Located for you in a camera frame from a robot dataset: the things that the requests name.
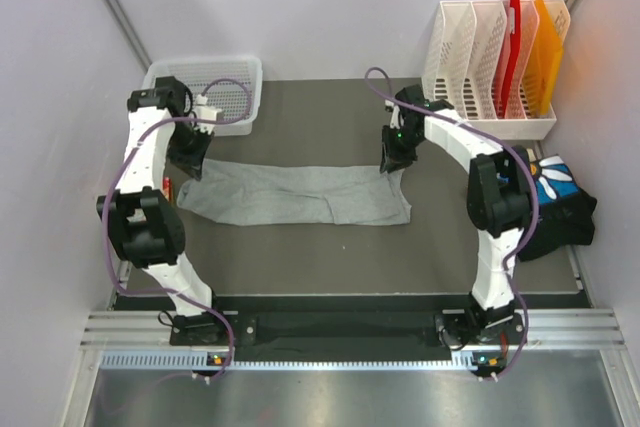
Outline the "grey t-shirt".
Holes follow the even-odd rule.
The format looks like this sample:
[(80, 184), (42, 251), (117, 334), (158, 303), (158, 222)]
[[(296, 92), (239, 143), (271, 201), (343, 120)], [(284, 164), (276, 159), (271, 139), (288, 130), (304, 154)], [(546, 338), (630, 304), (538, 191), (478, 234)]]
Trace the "grey t-shirt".
[(396, 226), (411, 222), (402, 171), (375, 166), (276, 167), (207, 159), (177, 206), (219, 224)]

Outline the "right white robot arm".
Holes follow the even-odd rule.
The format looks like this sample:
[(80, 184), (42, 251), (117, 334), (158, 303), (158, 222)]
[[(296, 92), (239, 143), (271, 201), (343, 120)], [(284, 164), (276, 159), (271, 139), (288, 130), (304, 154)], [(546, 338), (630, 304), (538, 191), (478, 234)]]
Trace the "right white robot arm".
[(528, 156), (506, 147), (466, 122), (446, 100), (429, 101), (413, 85), (386, 100), (391, 115), (382, 128), (380, 170), (391, 174), (417, 160), (428, 141), (442, 148), (467, 173), (466, 210), (478, 233), (477, 271), (462, 316), (441, 319), (438, 334), (451, 349), (487, 343), (515, 317), (515, 249), (531, 225)]

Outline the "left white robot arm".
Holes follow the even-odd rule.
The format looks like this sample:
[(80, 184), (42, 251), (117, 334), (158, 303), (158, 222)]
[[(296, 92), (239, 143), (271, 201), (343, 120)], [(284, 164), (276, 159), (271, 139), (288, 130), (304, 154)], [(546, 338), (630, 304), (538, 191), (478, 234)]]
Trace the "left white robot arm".
[(124, 171), (111, 196), (96, 203), (107, 213), (108, 238), (116, 255), (154, 278), (176, 312), (159, 314), (173, 345), (195, 346), (226, 338), (225, 317), (211, 310), (214, 291), (200, 279), (186, 255), (182, 220), (165, 195), (165, 167), (172, 164), (200, 180), (213, 138), (215, 110), (174, 76), (131, 93)]

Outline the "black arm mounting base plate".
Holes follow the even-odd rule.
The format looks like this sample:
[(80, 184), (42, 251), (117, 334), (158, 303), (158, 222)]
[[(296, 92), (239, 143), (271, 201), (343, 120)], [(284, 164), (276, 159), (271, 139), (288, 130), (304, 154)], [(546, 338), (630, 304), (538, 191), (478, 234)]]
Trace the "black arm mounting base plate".
[(483, 325), (467, 310), (240, 312), (224, 320), (210, 313), (186, 317), (162, 311), (157, 319), (170, 329), (174, 346), (232, 342), (238, 357), (264, 359), (411, 357), (474, 343), (496, 345), (522, 329), (518, 314)]

